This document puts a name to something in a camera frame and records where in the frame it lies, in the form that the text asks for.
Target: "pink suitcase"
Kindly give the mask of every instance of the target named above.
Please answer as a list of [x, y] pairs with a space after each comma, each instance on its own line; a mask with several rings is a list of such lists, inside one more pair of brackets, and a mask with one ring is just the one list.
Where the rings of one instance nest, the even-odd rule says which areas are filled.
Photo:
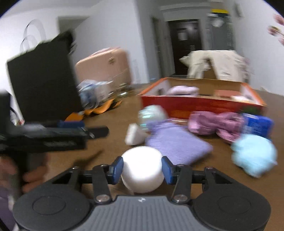
[[113, 81], [113, 90], [122, 83], [131, 83], [127, 53], [121, 48], [100, 50], [79, 61], [75, 70], [80, 82], [85, 79]]

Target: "black circular cover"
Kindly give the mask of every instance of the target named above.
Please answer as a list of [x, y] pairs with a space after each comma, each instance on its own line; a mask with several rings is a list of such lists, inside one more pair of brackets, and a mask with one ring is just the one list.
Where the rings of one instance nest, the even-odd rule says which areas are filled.
[[48, 184], [20, 197], [13, 215], [30, 231], [64, 231], [78, 225], [89, 211], [90, 203], [81, 193], [68, 185]]
[[271, 208], [260, 194], [246, 187], [218, 185], [194, 200], [197, 218], [219, 231], [262, 230]]

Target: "shiny white ball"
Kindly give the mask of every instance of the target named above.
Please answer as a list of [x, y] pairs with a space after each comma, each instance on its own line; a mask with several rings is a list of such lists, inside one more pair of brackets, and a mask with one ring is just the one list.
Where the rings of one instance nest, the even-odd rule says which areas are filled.
[[135, 193], [156, 190], [163, 182], [162, 154], [151, 147], [136, 147], [123, 155], [122, 181]]

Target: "screw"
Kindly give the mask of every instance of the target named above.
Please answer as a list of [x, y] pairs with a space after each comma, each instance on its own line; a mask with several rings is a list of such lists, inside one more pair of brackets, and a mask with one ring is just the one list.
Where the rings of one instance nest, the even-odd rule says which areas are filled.
[[178, 202], [178, 203], [186, 202], [187, 199], [188, 199], [187, 196], [186, 195], [182, 195], [182, 194], [174, 196], [174, 201]]
[[96, 197], [96, 200], [98, 202], [102, 202], [102, 203], [105, 203], [105, 202], [108, 202], [110, 200], [110, 197], [106, 194], [103, 194], [103, 195], [99, 195]]

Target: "blue packet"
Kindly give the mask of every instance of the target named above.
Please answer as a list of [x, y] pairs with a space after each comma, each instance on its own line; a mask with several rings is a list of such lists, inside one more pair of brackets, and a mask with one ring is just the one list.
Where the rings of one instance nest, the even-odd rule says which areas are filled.
[[243, 114], [245, 124], [243, 128], [243, 134], [253, 134], [269, 138], [274, 121], [265, 116]]

